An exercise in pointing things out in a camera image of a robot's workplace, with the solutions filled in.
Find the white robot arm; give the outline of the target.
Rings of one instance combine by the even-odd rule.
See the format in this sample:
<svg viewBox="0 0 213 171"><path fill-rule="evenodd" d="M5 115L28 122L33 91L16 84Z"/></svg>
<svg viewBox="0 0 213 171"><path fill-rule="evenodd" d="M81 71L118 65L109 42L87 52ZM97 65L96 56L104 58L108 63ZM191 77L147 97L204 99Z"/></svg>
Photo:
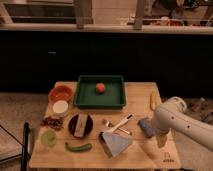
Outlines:
<svg viewBox="0 0 213 171"><path fill-rule="evenodd" d="M169 130L174 129L213 151L213 126L185 115L186 109L186 102L179 97L169 98L154 109L151 125L157 146L164 147Z"/></svg>

